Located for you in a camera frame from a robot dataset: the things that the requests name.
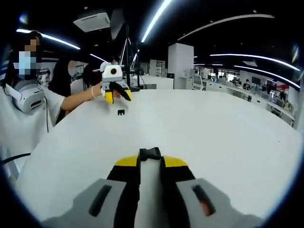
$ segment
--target hand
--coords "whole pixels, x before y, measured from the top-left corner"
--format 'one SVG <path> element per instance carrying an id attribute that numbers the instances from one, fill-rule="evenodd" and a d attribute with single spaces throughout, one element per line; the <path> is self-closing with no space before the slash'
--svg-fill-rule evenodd
<path id="1" fill-rule="evenodd" d="M 94 96 L 100 96 L 101 95 L 101 87 L 103 85 L 103 82 L 98 83 L 93 87 L 93 94 Z"/>
<path id="2" fill-rule="evenodd" d="M 116 90 L 113 90 L 112 95 L 113 95 L 113 97 L 118 98 L 118 99 L 121 97 L 120 93 L 117 92 Z"/>

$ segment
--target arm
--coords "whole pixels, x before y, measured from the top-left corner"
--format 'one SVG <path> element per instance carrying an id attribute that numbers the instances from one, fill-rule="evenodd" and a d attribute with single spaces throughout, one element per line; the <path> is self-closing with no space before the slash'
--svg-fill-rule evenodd
<path id="1" fill-rule="evenodd" d="M 102 83 L 98 83 L 93 87 L 93 94 L 94 96 L 100 96 L 101 95 L 101 88 Z M 79 105 L 81 105 L 85 101 L 92 100 L 94 97 L 92 95 L 92 90 L 89 89 L 87 91 L 71 95 L 68 97 L 65 97 L 63 100 L 63 103 L 61 105 L 61 109 L 65 111 L 72 111 L 73 109 L 77 108 Z"/>

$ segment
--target desk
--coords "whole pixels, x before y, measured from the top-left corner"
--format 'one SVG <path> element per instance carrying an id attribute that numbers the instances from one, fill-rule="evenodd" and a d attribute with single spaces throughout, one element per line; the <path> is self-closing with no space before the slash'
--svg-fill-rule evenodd
<path id="1" fill-rule="evenodd" d="M 125 115 L 118 116 L 122 106 L 85 102 L 36 147 L 16 189 L 39 220 L 64 214 L 74 197 L 140 148 L 158 146 L 163 155 L 183 159 L 197 178 L 227 194 L 233 208 L 261 218 L 278 205 L 297 172 L 300 133 L 237 97 L 141 90 L 133 93 Z M 147 167 L 142 180 L 157 179 L 153 175 Z M 155 219 L 160 216 L 155 206 L 159 202 L 144 201 L 152 190 L 142 183 L 135 227 L 161 227 Z"/>
<path id="2" fill-rule="evenodd" d="M 239 93 L 242 93 L 242 94 L 245 94 L 247 96 L 252 96 L 252 99 L 255 99 L 255 100 L 258 100 L 260 101 L 260 103 L 262 102 L 262 106 L 264 107 L 263 103 L 266 103 L 267 107 L 266 109 L 267 110 L 270 110 L 269 107 L 274 107 L 276 109 L 278 109 L 280 112 L 284 113 L 285 115 L 287 115 L 290 119 L 292 119 L 293 121 L 295 121 L 295 118 L 294 116 L 289 112 L 287 111 L 286 109 L 276 105 L 275 103 L 269 101 L 269 100 L 266 100 L 260 96 L 257 96 L 255 94 L 253 94 L 252 92 L 248 91 L 248 90 L 245 90 L 245 89 L 241 89 L 241 88 L 235 88 L 235 87 L 229 87 L 227 86 L 227 89 L 229 91 L 236 91 L 236 92 L 239 92 Z"/>
<path id="3" fill-rule="evenodd" d="M 193 78 L 181 77 L 181 79 L 184 80 L 184 88 L 185 89 L 192 89 L 192 87 L 193 87 Z"/>
<path id="4" fill-rule="evenodd" d="M 134 75 L 130 79 L 131 84 L 137 86 L 137 75 Z M 139 84 L 156 85 L 156 89 L 173 89 L 173 79 L 166 77 L 143 75 L 140 77 Z"/>

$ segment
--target black ceiling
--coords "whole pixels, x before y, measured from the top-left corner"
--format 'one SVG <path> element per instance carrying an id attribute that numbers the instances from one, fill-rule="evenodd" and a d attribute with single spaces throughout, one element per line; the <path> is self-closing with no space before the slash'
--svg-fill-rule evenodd
<path id="1" fill-rule="evenodd" d="M 36 29 L 42 33 L 60 38 L 81 47 L 81 51 L 47 41 L 45 48 L 56 53 L 68 52 L 79 58 L 88 58 L 89 53 L 109 60 L 119 55 L 124 45 L 125 26 L 112 41 L 110 29 L 84 33 L 73 21 L 86 10 L 103 8 L 109 17 L 114 9 L 122 8 L 129 25 L 130 39 L 138 42 L 140 61 L 149 59 L 167 60 L 168 46 L 199 27 L 221 19 L 246 14 L 268 14 L 275 18 L 249 18 L 223 22 L 178 41 L 194 46 L 196 63 L 221 63 L 228 67 L 247 66 L 242 61 L 248 57 L 210 57 L 210 54 L 236 53 L 259 55 L 292 62 L 294 48 L 302 46 L 303 35 L 300 7 L 297 2 L 284 4 L 267 0 L 172 0 L 156 22 L 145 43 L 140 43 L 145 29 L 163 0 L 116 0 L 114 2 L 85 1 L 58 6 L 49 4 L 25 10 L 28 23 L 24 29 Z M 301 55 L 293 65 L 301 68 Z M 295 72 L 286 66 L 263 59 L 255 59 L 258 68 L 293 79 Z"/>

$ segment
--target white headset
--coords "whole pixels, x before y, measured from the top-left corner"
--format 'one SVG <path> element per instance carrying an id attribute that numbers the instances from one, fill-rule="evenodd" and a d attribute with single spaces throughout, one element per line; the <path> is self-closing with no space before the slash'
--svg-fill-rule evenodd
<path id="1" fill-rule="evenodd" d="M 35 79 L 19 81 L 14 88 L 8 84 L 5 87 L 12 97 L 13 104 L 24 113 L 37 108 L 43 102 L 44 92 Z"/>

